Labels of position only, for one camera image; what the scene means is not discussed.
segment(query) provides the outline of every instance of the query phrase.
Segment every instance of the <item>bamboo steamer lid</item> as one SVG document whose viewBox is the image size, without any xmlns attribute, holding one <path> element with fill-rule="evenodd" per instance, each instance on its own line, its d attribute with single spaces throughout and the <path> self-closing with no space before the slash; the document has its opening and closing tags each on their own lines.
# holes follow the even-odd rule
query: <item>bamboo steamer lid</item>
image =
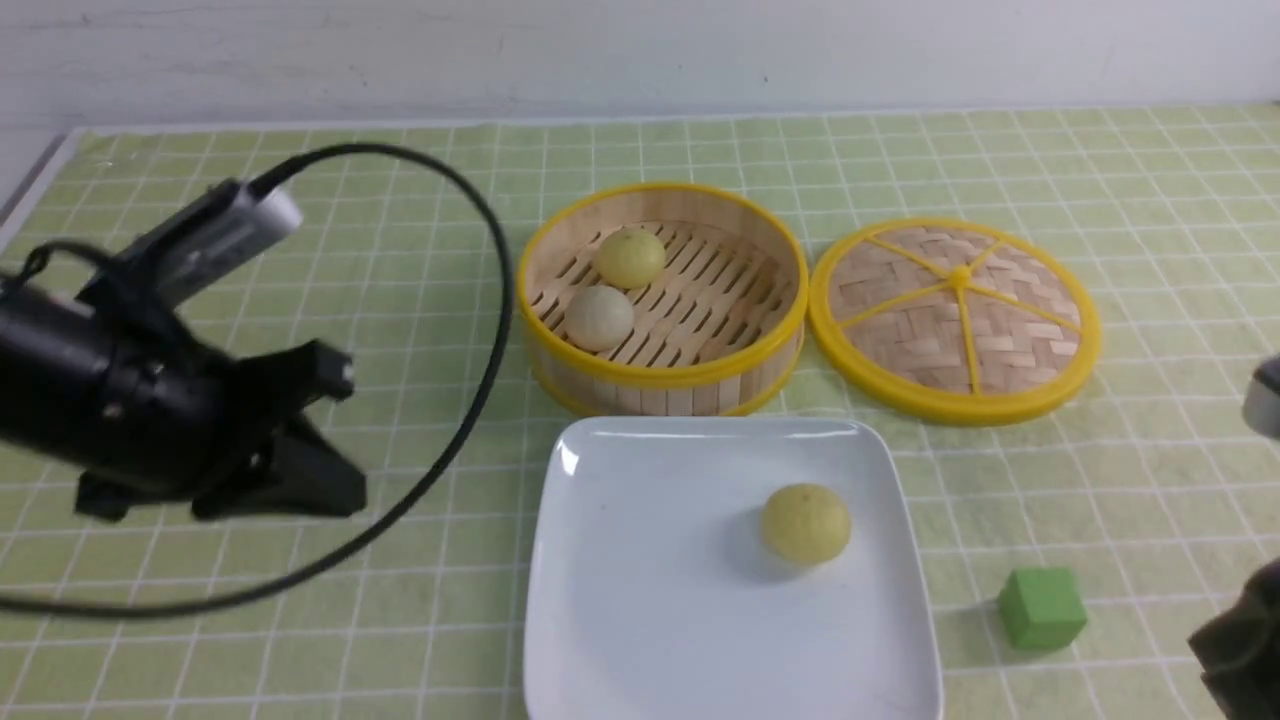
<svg viewBox="0 0 1280 720">
<path fill-rule="evenodd" d="M 859 231 L 818 263 L 819 346 L 883 402 L 948 424 L 1016 423 L 1088 380 L 1101 323 L 1084 287 L 1025 241 L 963 220 Z"/>
</svg>

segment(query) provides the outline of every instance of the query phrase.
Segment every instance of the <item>green checkered tablecloth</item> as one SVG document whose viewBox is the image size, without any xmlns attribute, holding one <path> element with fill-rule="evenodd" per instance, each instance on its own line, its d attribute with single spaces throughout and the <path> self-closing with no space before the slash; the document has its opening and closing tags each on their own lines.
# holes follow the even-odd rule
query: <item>green checkered tablecloth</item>
<svg viewBox="0 0 1280 720">
<path fill-rule="evenodd" d="M 1280 347 L 1280 109 L 86 135 L 0 263 L 51 236 L 124 247 L 211 182 L 355 138 L 456 164 L 517 245 L 593 190 L 675 179 L 762 202 L 810 261 L 904 215 L 992 224 L 1056 255 L 1105 322 L 1096 378 L 1057 413 L 927 427 L 861 396 L 812 348 L 765 411 L 855 418 L 888 441 L 948 719 L 1217 716 L 1185 637 L 1280 553 L 1280 455 L 1239 419 L 1249 373 Z M 93 525 L 70 514 L 73 469 L 6 448 L 0 587 L 146 602 L 253 583 L 355 534 L 434 460 L 494 328 L 477 218 L 438 178 L 378 158 L 319 167 L 292 192 L 303 229 L 183 314 L 239 354 L 324 337 L 356 355 L 356 397 L 314 416 L 370 470 L 370 511 L 197 525 L 164 509 Z M 55 265 L 42 279 L 83 277 Z M 0 618 L 0 719 L 525 717 L 538 498 L 571 418 L 531 382 L 521 342 L 447 482 L 326 577 L 198 620 Z M 1069 650 L 1027 657 L 992 598 L 1011 568 L 1042 562 L 1075 570 L 1091 623 Z"/>
</svg>

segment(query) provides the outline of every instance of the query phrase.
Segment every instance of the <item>yellow bun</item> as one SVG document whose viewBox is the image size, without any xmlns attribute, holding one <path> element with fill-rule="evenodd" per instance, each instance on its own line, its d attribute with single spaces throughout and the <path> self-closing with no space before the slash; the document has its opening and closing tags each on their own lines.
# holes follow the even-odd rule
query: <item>yellow bun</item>
<svg viewBox="0 0 1280 720">
<path fill-rule="evenodd" d="M 593 264 L 604 282 L 622 290 L 635 290 L 658 278 L 667 265 L 667 249 L 652 232 L 622 228 L 600 242 Z"/>
<path fill-rule="evenodd" d="M 760 514 L 764 544 L 796 565 L 835 560 L 849 544 L 852 530 L 845 501 L 831 488 L 813 483 L 774 492 Z"/>
</svg>

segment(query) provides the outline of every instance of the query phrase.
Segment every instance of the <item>green cube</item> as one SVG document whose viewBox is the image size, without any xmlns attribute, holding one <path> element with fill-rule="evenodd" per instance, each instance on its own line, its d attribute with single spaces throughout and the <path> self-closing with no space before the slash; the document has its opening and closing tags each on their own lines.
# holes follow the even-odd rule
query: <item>green cube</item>
<svg viewBox="0 0 1280 720">
<path fill-rule="evenodd" d="M 1075 575 L 1068 568 L 1023 568 L 1005 580 L 996 601 L 1015 650 L 1061 650 L 1088 623 Z"/>
</svg>

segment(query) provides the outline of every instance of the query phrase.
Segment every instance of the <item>square plate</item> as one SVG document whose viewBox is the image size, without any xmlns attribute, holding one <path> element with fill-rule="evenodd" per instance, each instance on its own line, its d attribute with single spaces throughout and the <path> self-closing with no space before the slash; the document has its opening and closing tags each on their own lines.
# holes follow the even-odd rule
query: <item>square plate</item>
<svg viewBox="0 0 1280 720">
<path fill-rule="evenodd" d="M 836 560 L 759 539 L 773 491 L 849 505 Z M 547 470 L 525 625 L 532 720 L 937 720 L 942 674 L 884 442 L 818 418 L 599 418 Z"/>
</svg>

